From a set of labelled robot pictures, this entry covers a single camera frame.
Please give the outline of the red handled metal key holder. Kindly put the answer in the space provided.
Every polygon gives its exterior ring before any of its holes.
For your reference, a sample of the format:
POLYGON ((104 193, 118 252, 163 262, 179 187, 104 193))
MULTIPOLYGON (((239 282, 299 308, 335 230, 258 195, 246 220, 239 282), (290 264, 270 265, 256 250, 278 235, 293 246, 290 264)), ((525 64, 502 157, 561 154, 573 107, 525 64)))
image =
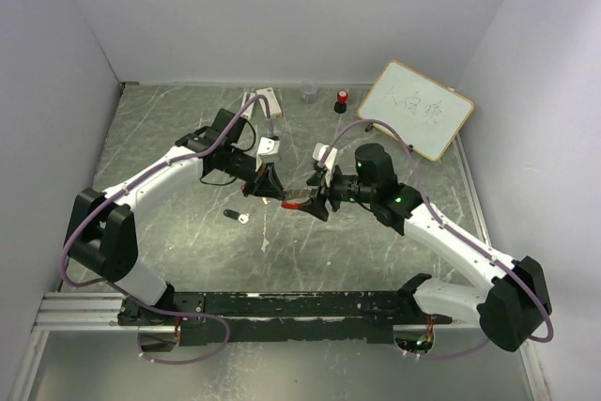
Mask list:
POLYGON ((314 190, 312 187, 284 190, 284 199, 281 202, 281 207, 297 210, 302 205, 309 205, 314 190))

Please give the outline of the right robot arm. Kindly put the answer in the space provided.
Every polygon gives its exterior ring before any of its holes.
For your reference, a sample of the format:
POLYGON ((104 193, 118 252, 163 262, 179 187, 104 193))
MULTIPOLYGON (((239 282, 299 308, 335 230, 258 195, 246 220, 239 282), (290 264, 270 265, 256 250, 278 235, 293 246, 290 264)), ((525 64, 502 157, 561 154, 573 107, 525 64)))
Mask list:
POLYGON ((414 277, 398 302, 405 321, 416 324, 431 315, 476 324, 490 342, 509 352, 548 325, 552 307, 539 262, 530 256, 517 260, 449 220, 420 191, 399 182, 383 146, 358 147, 353 175, 343 174, 336 158, 335 148, 316 144, 315 172, 307 181, 310 194, 301 211, 327 221, 344 203, 364 206, 380 224, 435 252, 470 283, 414 277))

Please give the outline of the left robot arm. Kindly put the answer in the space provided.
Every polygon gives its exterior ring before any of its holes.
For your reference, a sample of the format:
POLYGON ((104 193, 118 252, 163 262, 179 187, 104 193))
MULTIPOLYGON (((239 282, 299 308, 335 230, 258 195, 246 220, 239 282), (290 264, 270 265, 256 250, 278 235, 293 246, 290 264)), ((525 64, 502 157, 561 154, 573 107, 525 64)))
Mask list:
POLYGON ((247 120, 222 109, 213 122, 190 132, 158 161, 119 185, 101 192, 81 191, 75 198, 60 268, 71 260, 135 297, 152 324, 170 321, 176 311, 175 289, 141 260, 137 227, 177 188, 213 171, 242 182, 246 196, 282 200, 284 187, 274 163, 280 140, 275 133, 258 140, 256 154, 237 146, 247 120))

